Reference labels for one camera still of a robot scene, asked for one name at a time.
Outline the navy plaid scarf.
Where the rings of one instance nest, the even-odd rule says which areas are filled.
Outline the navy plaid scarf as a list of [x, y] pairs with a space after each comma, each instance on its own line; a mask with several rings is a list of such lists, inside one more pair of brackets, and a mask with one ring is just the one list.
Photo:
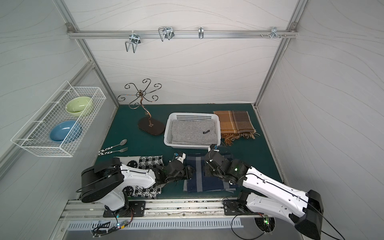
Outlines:
[[195, 169], [193, 176], [184, 181], [184, 192], [202, 193], [226, 191], [233, 193], [239, 186], [223, 182], [211, 175], [210, 168], [204, 160], [205, 154], [187, 154], [185, 163]]

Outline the black white smiley scarf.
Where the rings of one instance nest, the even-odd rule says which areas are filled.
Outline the black white smiley scarf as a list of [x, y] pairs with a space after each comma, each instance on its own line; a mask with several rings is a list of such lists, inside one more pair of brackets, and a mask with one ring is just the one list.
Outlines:
[[144, 157], [119, 157], [124, 181], [116, 192], [125, 192], [128, 197], [140, 197], [155, 199], [162, 192], [161, 187], [155, 187], [155, 174], [151, 170], [156, 167], [162, 167], [162, 156], [144, 156]]

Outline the grey scarf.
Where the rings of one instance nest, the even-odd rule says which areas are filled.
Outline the grey scarf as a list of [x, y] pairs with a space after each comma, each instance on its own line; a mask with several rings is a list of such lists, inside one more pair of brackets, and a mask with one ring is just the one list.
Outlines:
[[172, 144], [211, 145], [218, 143], [213, 120], [180, 121], [172, 124]]

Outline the brown plaid fringed scarf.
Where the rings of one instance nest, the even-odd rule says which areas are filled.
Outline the brown plaid fringed scarf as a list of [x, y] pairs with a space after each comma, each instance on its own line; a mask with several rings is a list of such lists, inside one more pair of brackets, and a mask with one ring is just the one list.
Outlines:
[[240, 138], [255, 139], [260, 136], [247, 111], [215, 111], [219, 117], [221, 137], [227, 146]]

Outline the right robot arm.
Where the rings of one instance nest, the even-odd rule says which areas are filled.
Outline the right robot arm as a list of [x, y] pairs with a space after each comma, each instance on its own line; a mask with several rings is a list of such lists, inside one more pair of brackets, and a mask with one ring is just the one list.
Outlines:
[[228, 206], [238, 215], [279, 218], [294, 225], [302, 235], [321, 239], [324, 207], [318, 192], [303, 192], [286, 186], [247, 163], [237, 159], [230, 161], [218, 150], [210, 149], [205, 162], [215, 177], [245, 188]]

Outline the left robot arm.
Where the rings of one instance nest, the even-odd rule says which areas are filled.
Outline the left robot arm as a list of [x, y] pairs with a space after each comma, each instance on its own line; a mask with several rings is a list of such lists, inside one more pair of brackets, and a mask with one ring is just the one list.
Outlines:
[[82, 186], [77, 191], [83, 203], [101, 202], [117, 211], [126, 206], [126, 187], [163, 188], [169, 183], [191, 179], [195, 171], [184, 164], [182, 157], [175, 157], [166, 166], [147, 170], [129, 167], [115, 157], [83, 170]]

